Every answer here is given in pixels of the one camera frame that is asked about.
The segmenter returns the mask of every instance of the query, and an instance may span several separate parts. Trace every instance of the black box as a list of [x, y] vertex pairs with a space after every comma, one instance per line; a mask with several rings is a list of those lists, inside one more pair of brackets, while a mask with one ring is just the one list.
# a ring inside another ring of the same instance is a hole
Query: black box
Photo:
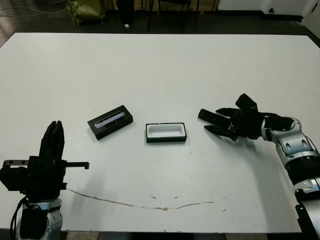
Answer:
[[186, 126], [183, 122], [149, 123], [145, 125], [146, 143], [185, 142]]
[[100, 140], [133, 121], [134, 119], [130, 112], [122, 105], [88, 121], [88, 124], [96, 139]]

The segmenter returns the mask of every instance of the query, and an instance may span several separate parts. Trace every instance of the white wall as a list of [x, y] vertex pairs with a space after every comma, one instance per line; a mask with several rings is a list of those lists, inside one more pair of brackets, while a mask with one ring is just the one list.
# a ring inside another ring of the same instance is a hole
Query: white wall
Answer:
[[274, 9], [277, 15], [301, 15], [310, 1], [313, 0], [267, 0], [270, 3], [263, 6], [263, 12], [269, 14], [269, 9]]
[[320, 2], [314, 11], [303, 19], [302, 25], [304, 25], [320, 39]]
[[220, 0], [219, 10], [262, 10], [269, 14], [274, 9], [276, 15], [307, 16], [318, 0]]
[[261, 10], [264, 0], [220, 0], [219, 10]]

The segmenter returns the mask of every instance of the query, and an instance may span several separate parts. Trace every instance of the green bag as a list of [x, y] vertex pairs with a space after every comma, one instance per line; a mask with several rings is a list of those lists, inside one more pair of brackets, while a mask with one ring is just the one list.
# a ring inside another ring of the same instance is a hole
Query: green bag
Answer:
[[66, 0], [74, 25], [85, 21], [103, 20], [105, 17], [105, 3], [103, 0]]

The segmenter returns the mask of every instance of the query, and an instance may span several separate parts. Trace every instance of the chair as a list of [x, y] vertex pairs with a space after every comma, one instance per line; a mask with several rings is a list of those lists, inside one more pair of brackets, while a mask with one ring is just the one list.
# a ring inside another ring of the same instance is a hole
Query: chair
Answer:
[[[148, 29], [147, 31], [150, 31], [150, 25], [151, 25], [151, 16], [152, 16], [152, 10], [154, 8], [154, 2], [155, 0], [149, 0], [150, 1], [150, 14], [149, 14], [149, 22], [148, 22]], [[173, 4], [181, 4], [181, 12], [183, 12], [184, 10], [184, 5], [187, 4], [187, 9], [185, 12], [185, 17], [184, 17], [184, 23], [181, 29], [181, 34], [184, 33], [184, 29], [185, 29], [185, 25], [186, 25], [186, 20], [187, 20], [187, 14], [190, 8], [190, 3], [191, 0], [158, 0], [158, 4], [159, 4], [159, 12], [161, 12], [161, 5], [160, 5], [160, 1], [163, 2], [167, 2], [167, 3], [173, 3]]]

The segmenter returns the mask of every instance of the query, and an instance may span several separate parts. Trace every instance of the chair leg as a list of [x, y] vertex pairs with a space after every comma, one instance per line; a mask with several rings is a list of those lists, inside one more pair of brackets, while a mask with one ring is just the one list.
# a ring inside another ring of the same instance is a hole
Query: chair leg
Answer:
[[151, 15], [152, 15], [152, 10], [153, 10], [153, 8], [154, 8], [154, 1], [155, 1], [155, 0], [149, 0], [149, 2], [150, 2], [150, 14], [149, 14], [148, 29], [147, 29], [148, 32], [150, 32]]
[[189, 8], [190, 8], [190, 3], [191, 3], [191, 0], [189, 0], [187, 8], [186, 8], [186, 11], [185, 11], [184, 23], [183, 23], [183, 26], [182, 26], [181, 34], [183, 34], [184, 30], [185, 30], [185, 26], [186, 26], [186, 22], [187, 22], [187, 16], [188, 16]]
[[211, 12], [214, 11], [216, 0], [213, 1]]
[[160, 13], [161, 12], [160, 0], [158, 0], [158, 5], [159, 5], [159, 13]]
[[197, 0], [197, 1], [196, 1], [195, 21], [197, 21], [197, 20], [198, 20], [199, 3], [200, 3], [200, 0]]

